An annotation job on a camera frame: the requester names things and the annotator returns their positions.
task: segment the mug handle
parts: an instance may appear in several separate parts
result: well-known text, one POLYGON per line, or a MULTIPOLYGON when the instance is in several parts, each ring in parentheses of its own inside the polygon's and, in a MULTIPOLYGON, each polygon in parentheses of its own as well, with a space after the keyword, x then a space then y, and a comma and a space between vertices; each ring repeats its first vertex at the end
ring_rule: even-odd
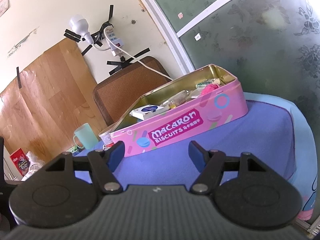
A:
POLYGON ((75 145, 77 145, 77 143, 76 143, 76 141, 75 141, 75 137, 76 137, 76 135, 74 135, 73 136, 73 142, 75 143, 75 145))

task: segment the white door frame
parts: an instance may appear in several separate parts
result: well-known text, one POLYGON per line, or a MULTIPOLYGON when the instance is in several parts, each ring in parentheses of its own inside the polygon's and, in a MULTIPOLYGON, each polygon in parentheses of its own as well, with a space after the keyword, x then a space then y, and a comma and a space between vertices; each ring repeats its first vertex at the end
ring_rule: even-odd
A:
POLYGON ((161 8, 155 0, 141 0, 146 7, 153 21, 156 23, 164 40, 168 44, 175 60, 177 61, 182 73, 188 74, 195 70, 191 60, 182 46, 176 32, 170 25, 167 17, 164 15, 161 8))

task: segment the wooden panel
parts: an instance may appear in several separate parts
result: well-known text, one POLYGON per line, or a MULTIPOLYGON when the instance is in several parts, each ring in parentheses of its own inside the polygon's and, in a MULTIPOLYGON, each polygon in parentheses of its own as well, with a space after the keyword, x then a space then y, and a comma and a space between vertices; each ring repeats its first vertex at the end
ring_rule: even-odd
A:
POLYGON ((92 99, 97 85, 74 41, 64 39, 20 73, 0 94, 0 134, 9 153, 22 148, 49 161, 73 145, 74 130, 107 126, 92 99))

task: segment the blue cloth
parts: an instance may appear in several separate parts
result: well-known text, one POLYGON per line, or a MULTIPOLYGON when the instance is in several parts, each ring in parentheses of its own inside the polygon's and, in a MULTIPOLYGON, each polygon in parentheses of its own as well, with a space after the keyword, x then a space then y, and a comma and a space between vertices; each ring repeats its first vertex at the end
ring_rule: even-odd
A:
MULTIPOLYGON (((182 184, 189 188, 199 175, 188 156, 188 144, 195 140, 206 150, 219 149, 229 156, 251 152, 289 179, 295 171, 290 114, 283 108, 262 102, 247 101, 247 105, 249 112, 242 118, 183 141, 124 158, 114 175, 124 188, 128 184, 182 184)), ((95 148, 102 148, 102 142, 95 148)), ((223 181, 236 175, 236 172, 226 172, 223 181)), ((91 182, 86 172, 78 171, 76 176, 91 182)))
POLYGON ((294 130, 295 172, 289 182, 300 192, 302 210, 312 210, 316 198, 318 167, 316 145, 307 120, 294 103, 283 98, 253 93, 244 93, 244 96, 247 100, 282 107, 290 113, 294 130))

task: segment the open tin box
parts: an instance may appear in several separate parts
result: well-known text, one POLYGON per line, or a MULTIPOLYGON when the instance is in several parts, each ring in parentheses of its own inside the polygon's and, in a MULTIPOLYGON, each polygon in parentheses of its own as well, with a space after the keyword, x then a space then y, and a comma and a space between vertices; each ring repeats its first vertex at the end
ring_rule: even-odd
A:
POLYGON ((238 78, 216 65, 207 65, 152 90, 131 105, 110 131, 114 143, 123 141, 125 157, 154 150, 208 131, 247 114, 238 78), (167 112, 137 123, 133 109, 157 105, 182 90, 192 91, 206 79, 220 78, 222 86, 167 112))

